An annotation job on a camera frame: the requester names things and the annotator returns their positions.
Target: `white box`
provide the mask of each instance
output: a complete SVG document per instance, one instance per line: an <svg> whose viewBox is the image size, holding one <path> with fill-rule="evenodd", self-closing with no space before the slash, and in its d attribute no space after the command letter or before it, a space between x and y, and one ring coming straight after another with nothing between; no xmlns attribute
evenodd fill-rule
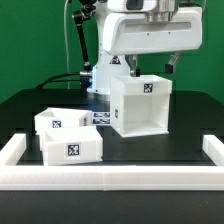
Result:
<svg viewBox="0 0 224 224"><path fill-rule="evenodd" d="M111 79L111 126L122 137L168 133L172 81L155 76Z"/></svg>
<svg viewBox="0 0 224 224"><path fill-rule="evenodd" d="M71 128L92 124L92 111L47 108L34 117L37 133L49 128Z"/></svg>
<svg viewBox="0 0 224 224"><path fill-rule="evenodd" d="M102 161L103 140L96 127L46 129L42 141L44 165Z"/></svg>

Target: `table surface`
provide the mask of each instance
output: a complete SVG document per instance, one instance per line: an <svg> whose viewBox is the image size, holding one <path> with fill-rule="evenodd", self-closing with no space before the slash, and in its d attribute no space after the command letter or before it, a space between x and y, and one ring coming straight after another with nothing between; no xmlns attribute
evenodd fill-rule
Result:
<svg viewBox="0 0 224 224"><path fill-rule="evenodd" d="M27 89L0 105L0 148L27 134L19 165L43 164L34 116L47 107L109 111L109 103L78 90ZM174 92L169 134L122 139L111 127L103 137L103 162L91 165L214 166L201 150L202 136L224 140L224 106L200 92ZM224 192L0 192L1 223L224 223Z"/></svg>

